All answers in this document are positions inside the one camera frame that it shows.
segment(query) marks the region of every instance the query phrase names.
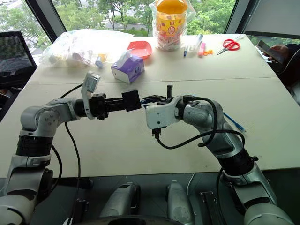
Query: blue pen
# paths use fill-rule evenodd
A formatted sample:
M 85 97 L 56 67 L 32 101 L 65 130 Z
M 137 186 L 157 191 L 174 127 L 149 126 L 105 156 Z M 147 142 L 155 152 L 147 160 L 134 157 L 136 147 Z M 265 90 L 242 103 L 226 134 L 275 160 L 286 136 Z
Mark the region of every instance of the blue pen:
M 235 126 L 237 127 L 237 129 L 239 129 L 241 132 L 246 132 L 246 130 L 244 129 L 244 127 L 242 127 L 240 124 L 238 124 L 237 122 L 235 122 L 230 116 L 228 116 L 225 112 L 224 116 L 227 117 L 232 123 L 235 124 Z
M 186 46 L 186 48 L 184 49 L 183 57 L 185 57 L 187 55 L 187 52 L 188 52 L 188 46 Z

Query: black chair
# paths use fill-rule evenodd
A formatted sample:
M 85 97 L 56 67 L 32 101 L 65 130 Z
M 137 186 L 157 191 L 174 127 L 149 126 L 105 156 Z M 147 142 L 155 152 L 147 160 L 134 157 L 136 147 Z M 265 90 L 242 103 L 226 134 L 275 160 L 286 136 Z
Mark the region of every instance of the black chair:
M 20 30 L 0 32 L 0 90 L 13 95 L 0 98 L 0 121 L 37 66 Z

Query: white plastic bag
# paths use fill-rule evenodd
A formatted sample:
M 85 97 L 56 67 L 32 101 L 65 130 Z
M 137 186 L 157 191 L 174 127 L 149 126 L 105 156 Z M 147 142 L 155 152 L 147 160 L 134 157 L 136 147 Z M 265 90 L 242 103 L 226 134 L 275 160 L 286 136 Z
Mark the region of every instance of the white plastic bag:
M 187 24 L 196 12 L 189 0 L 182 0 L 187 5 L 187 10 L 182 14 L 167 14 L 158 12 L 157 4 L 162 0 L 156 0 L 149 4 L 152 10 L 153 36 L 157 37 L 157 47 L 172 51 L 181 47 L 181 38 L 187 33 Z
M 73 30 L 62 33 L 47 47 L 41 63 L 52 67 L 93 66 L 99 54 L 115 62 L 127 49 L 132 34 L 112 30 Z

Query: scissors handle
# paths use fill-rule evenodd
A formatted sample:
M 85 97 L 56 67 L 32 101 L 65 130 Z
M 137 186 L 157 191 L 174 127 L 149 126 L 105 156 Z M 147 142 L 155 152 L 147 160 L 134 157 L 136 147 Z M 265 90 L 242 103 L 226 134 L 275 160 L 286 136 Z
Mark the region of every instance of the scissors handle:
M 240 44 L 235 42 L 232 39 L 227 39 L 224 41 L 223 47 L 230 51 L 236 51 L 236 50 L 240 49 Z

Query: black cable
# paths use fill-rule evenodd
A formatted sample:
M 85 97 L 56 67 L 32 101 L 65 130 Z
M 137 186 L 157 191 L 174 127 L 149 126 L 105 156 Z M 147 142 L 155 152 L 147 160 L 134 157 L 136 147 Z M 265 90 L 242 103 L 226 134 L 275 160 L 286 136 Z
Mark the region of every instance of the black cable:
M 79 84 L 77 85 L 76 87 L 72 88 L 71 90 L 69 90 L 68 92 L 66 92 L 65 94 L 63 94 L 60 98 L 64 98 L 65 96 L 67 96 L 68 94 L 70 94 L 72 91 L 80 88 L 83 86 L 83 83 L 82 84 Z M 69 219 L 67 220 L 67 225 L 70 224 L 71 222 L 71 219 L 74 215 L 74 212 L 75 212 L 75 206 L 76 206 L 76 200 L 78 198 L 78 193 L 79 193 L 79 185 L 80 185 L 80 178 L 81 178 L 81 163 L 80 163 L 80 156 L 79 156 L 79 152 L 78 152 L 78 149 L 77 149 L 77 145 L 76 145 L 76 142 L 75 142 L 75 139 L 74 137 L 72 136 L 70 130 L 69 130 L 69 127 L 68 127 L 68 124 L 67 122 L 65 122 L 65 128 L 67 130 L 67 133 L 69 134 L 72 142 L 73 142 L 73 145 L 74 145 L 74 149 L 75 149 L 75 152 L 76 152 L 76 156 L 77 156 L 77 161 L 78 161 L 78 179 L 77 179 L 77 184 L 76 184 L 76 193 L 75 193 L 75 196 L 74 196 L 74 201 L 73 201 L 73 206 L 72 206 L 72 209 L 71 209 L 71 213 L 70 213 L 70 216 L 69 216 Z
M 59 180 L 61 179 L 61 174 L 62 174 L 62 162 L 61 162 L 60 155 L 59 155 L 58 151 L 56 150 L 56 148 L 55 148 L 53 145 L 51 145 L 51 148 L 52 148 L 52 150 L 54 151 L 54 153 L 55 153 L 55 155 L 56 155 L 56 157 L 57 157 L 58 163 L 59 163 L 59 165 L 60 165 L 60 173 L 58 174 L 57 180 L 56 180 L 56 182 L 54 183 L 54 185 L 52 186 L 50 193 L 52 193 L 52 191 L 53 191 L 53 190 L 56 188 L 56 186 L 58 185 L 58 182 L 59 182 Z
M 63 94 L 60 98 L 64 98 L 65 96 L 67 96 L 68 94 L 70 94 L 72 91 L 74 91 L 74 90 L 76 90 L 76 89 L 78 89 L 78 88 L 80 88 L 82 86 L 83 86 L 83 83 L 79 84 L 78 86 L 72 88 L 71 90 L 69 90 L 68 92 L 66 92 L 65 94 Z
M 212 111 L 214 114 L 214 124 L 213 124 L 213 128 L 212 128 L 212 133 L 211 133 L 209 139 L 206 142 L 198 144 L 199 147 L 204 147 L 204 146 L 208 145 L 215 136 L 215 133 L 216 133 L 215 131 L 217 130 L 217 127 L 218 127 L 218 114 L 217 114 L 217 109 L 216 109 L 215 104 L 210 99 L 205 98 L 205 97 L 197 97 L 196 100 L 202 100 L 202 101 L 208 102 L 211 105 Z
M 218 209 L 218 211 L 220 213 L 220 217 L 221 217 L 222 223 L 224 225 L 227 225 L 225 217 L 223 215 L 222 208 L 221 208 L 220 199 L 219 199 L 219 184 L 220 184 L 220 180 L 221 180 L 222 171 L 223 171 L 223 168 L 220 169 L 220 171 L 219 171 L 219 173 L 217 175 L 217 180 L 216 180 L 216 201 L 217 201 L 217 209 Z
M 199 134 L 199 135 L 197 135 L 197 136 L 195 136 L 195 137 L 192 137 L 192 138 L 186 140 L 185 142 L 180 143 L 180 144 L 177 144 L 177 145 L 174 145 L 174 146 L 166 146 L 165 144 L 163 144 L 163 143 L 161 142 L 161 140 L 160 140 L 159 138 L 157 138 L 156 140 L 157 140 L 157 142 L 158 142 L 161 146 L 163 146 L 163 147 L 166 148 L 166 149 L 176 149 L 176 148 L 179 148 L 179 147 L 181 147 L 181 146 L 183 146 L 183 145 L 186 145 L 186 144 L 188 144 L 188 143 L 190 143 L 190 142 L 192 142 L 192 141 L 194 141 L 194 140 L 197 140 L 198 138 L 201 138 L 201 137 L 204 137 L 204 136 L 207 136 L 207 135 L 211 135 L 213 132 L 214 132 L 214 133 L 230 133 L 230 134 L 238 135 L 238 136 L 240 136 L 240 138 L 241 138 L 241 141 L 242 141 L 242 143 L 243 143 L 243 146 L 245 145 L 245 137 L 244 137 L 244 135 L 241 134 L 241 133 L 238 132 L 238 131 L 235 131 L 235 130 L 215 130 L 215 131 L 212 131 L 212 130 L 211 130 L 211 131 L 208 131 L 208 132 Z
M 72 139 L 72 142 L 73 142 L 73 145 L 74 145 L 74 148 L 75 148 L 75 152 L 76 152 L 76 155 L 77 155 L 77 161 L 78 161 L 78 180 L 77 180 L 76 193 L 75 193 L 75 198 L 74 198 L 71 214 L 70 214 L 69 219 L 67 221 L 67 225 L 69 225 L 70 221 L 71 221 L 71 219 L 74 215 L 76 200 L 78 198 L 79 184 L 80 184 L 80 177 L 81 177 L 81 165 L 80 165 L 80 156 L 79 156 L 79 153 L 78 153 L 77 145 L 76 145 L 76 142 L 74 140 L 74 137 L 72 136 L 72 134 L 69 130 L 67 122 L 65 122 L 65 127 L 66 127 L 66 130 L 67 130 L 67 133 L 69 134 L 70 138 Z

